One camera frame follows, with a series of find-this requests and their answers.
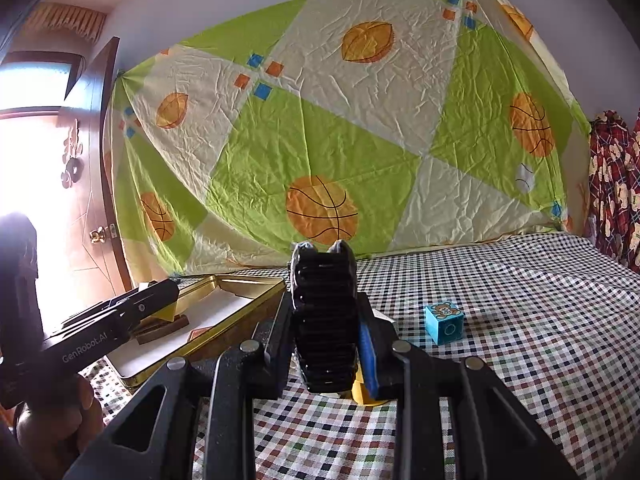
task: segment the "door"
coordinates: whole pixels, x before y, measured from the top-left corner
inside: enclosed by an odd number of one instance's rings
[[[102,131],[119,41],[112,38],[84,70],[58,115],[57,126],[69,131],[61,175],[68,193],[64,259],[85,306],[131,289],[102,163]]]

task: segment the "gold tin box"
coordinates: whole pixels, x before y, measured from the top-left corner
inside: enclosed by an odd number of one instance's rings
[[[256,324],[274,317],[286,290],[281,278],[211,274],[180,279],[176,313],[189,325],[155,341],[135,338],[107,355],[107,361],[127,390],[135,390],[168,359],[217,358],[231,345],[249,339]],[[191,331],[210,328],[188,341]]]

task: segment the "checkered tablecloth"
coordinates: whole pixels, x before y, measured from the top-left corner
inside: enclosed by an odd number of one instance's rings
[[[249,274],[286,277],[284,269]],[[564,234],[404,254],[358,263],[359,289],[433,356],[484,359],[585,479],[613,468],[640,429],[640,276]],[[425,304],[465,313],[463,340],[436,346]],[[110,420],[129,394],[104,362],[86,370]],[[284,397],[254,403],[257,476],[391,478],[396,406],[312,396],[292,369]],[[442,405],[446,471],[453,442]],[[194,478],[202,477],[204,415]]]

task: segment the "human hand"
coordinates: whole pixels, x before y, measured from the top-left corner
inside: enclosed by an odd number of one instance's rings
[[[102,431],[102,407],[91,383],[77,376],[79,403],[32,412],[18,421],[18,442],[44,480],[60,480],[88,444]]]

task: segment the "brass doorknob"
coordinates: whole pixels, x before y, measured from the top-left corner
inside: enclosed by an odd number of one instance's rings
[[[100,226],[95,231],[91,231],[89,233],[89,238],[91,238],[92,244],[97,244],[97,243],[103,244],[105,243],[105,241],[107,241],[107,229]]]

